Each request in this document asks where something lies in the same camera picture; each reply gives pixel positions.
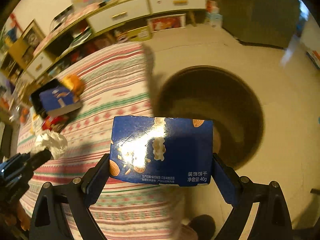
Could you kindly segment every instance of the gold drawer handle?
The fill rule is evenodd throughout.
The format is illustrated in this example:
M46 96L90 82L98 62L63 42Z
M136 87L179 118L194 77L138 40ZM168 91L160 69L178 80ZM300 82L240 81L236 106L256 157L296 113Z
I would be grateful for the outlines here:
M188 0L175 0L173 1L174 5L180 5L180 4L184 4L184 3L188 3Z
M118 18L119 16L123 16L123 15L126 15L126 14L127 14L127 12L123 12L123 13L119 13L119 14L113 15L112 19Z
M42 69L42 64L39 64L39 65L36 67L36 71L39 71L40 69Z

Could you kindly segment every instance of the red package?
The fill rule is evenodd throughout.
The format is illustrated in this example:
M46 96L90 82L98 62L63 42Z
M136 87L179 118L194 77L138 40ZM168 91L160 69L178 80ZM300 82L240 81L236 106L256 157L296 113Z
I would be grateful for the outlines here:
M48 116L42 123L42 130L59 132L68 121L68 119L69 117L67 115L61 115L55 118Z

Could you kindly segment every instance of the round dark hole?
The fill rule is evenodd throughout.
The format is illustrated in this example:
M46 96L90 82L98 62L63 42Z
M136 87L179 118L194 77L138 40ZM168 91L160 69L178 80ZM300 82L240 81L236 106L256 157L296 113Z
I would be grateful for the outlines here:
M257 150L263 114L253 91L237 76L211 66L175 74L163 86L155 116L213 120L221 136L220 158L239 168Z

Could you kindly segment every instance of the striped blanket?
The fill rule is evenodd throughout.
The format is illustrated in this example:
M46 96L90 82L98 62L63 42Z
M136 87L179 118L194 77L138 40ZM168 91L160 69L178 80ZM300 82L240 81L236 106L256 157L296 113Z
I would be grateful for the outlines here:
M37 169L21 204L31 216L46 181L65 184L81 177L110 150L113 117L150 116L146 60L140 43L129 42L101 49L75 63L57 78L74 73L86 84L78 116L61 133L68 150L59 160ZM18 152L28 152L35 136L30 120L20 130ZM107 239L190 239L180 224L183 193L178 187L132 184L110 178L90 211ZM82 239L68 205L64 205L71 232Z

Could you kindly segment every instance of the biscuit box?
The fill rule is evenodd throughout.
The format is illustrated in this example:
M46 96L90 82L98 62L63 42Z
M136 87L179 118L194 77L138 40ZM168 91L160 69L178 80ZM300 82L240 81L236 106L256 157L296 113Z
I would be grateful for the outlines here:
M63 86L43 91L39 97L43 108L51 117L67 114L82 106L78 96Z
M212 141L212 121L116 116L110 177L145 184L209 184Z

